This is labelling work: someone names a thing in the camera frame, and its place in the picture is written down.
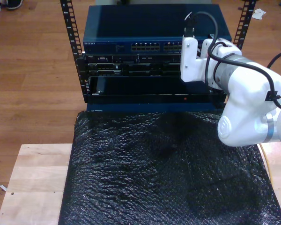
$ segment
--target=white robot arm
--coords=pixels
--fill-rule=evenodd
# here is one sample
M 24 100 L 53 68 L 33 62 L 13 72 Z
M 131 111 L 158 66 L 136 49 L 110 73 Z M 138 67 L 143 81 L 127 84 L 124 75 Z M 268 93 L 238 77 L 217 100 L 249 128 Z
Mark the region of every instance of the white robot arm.
M 277 98 L 281 96 L 281 76 L 243 57 L 235 45 L 223 39 L 216 41 L 223 44 L 213 49 L 213 55 L 266 71 L 274 83 L 274 98 L 278 103 L 273 102 L 268 79 L 256 70 L 210 59 L 205 74 L 207 49 L 212 41 L 206 39 L 203 42 L 198 58 L 198 41 L 193 37 L 183 37 L 180 71 L 183 81 L 207 82 L 210 88 L 223 90 L 229 96 L 218 123 L 220 140 L 235 147 L 281 141 L 281 106 L 277 107 L 281 104 L 281 98 Z

